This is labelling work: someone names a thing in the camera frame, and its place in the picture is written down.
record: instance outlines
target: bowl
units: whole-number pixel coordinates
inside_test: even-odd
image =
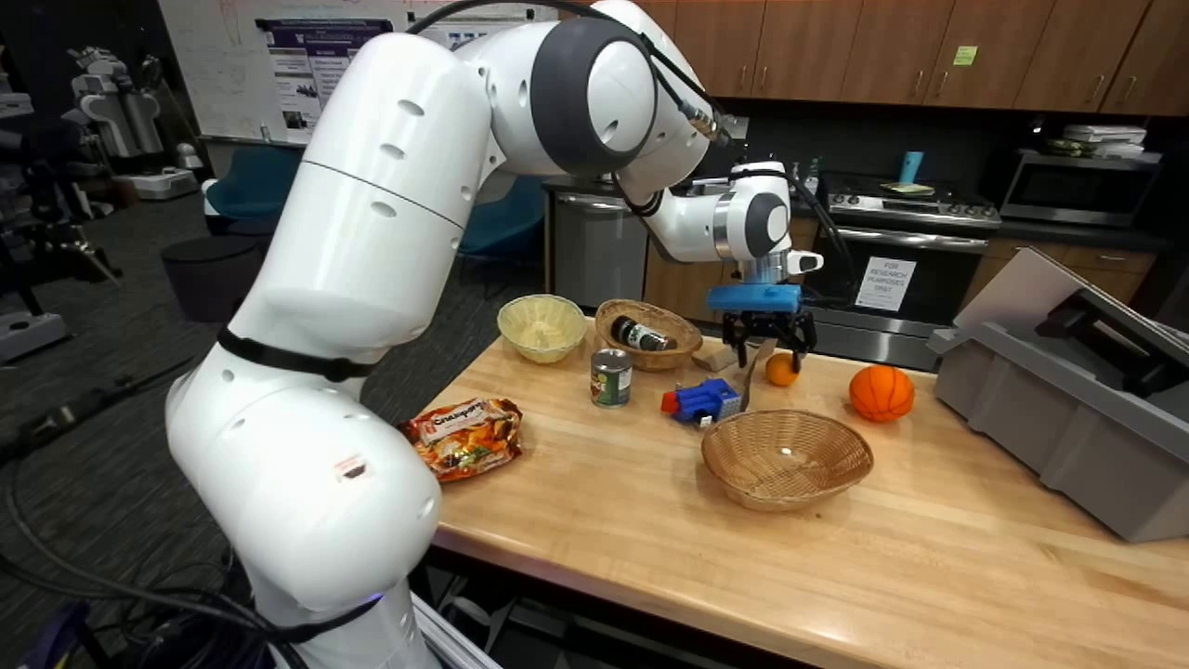
[[[704,462],[734,503],[767,513],[809,509],[874,470],[856,429],[804,409],[755,409],[713,425]]]
[[[615,339],[615,325],[626,315],[657,330],[661,339],[668,339],[668,347],[638,348],[632,343]],[[650,301],[611,298],[599,305],[595,327],[593,327],[593,348],[630,348],[632,369],[643,369],[643,372],[679,369],[690,360],[698,347],[704,347],[704,330],[697,325]]]
[[[522,294],[496,315],[497,336],[532,365],[559,365],[575,355],[593,330],[588,313],[559,294]]]

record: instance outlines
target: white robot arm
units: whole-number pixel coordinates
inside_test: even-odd
[[[721,199],[668,194],[707,155],[709,120],[683,56],[630,0],[460,52],[412,34],[356,52],[245,305],[169,397],[179,470],[257,611],[314,627],[309,664],[437,664],[406,576],[437,534],[440,485],[362,386],[428,330],[496,175],[619,175],[676,259],[787,258],[782,163]]]

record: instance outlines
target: bag of chips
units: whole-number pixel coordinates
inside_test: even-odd
[[[477,479],[522,459],[525,412],[510,397],[471,397],[403,425],[420,462],[440,485]]]

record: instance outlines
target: wooden table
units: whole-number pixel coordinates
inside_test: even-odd
[[[599,409],[588,357],[503,343],[430,407],[513,397],[528,454],[446,490],[440,545],[813,664],[1189,664],[1189,542],[1119,542],[969,435],[913,374],[890,429],[849,412],[853,360],[809,357],[795,407],[860,429],[879,470],[813,513],[746,513],[704,472],[698,433],[657,412],[704,369],[636,372]]]

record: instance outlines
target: cup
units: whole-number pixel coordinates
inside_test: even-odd
[[[900,155],[900,181],[917,181],[922,163],[927,163],[927,153],[902,153]]]

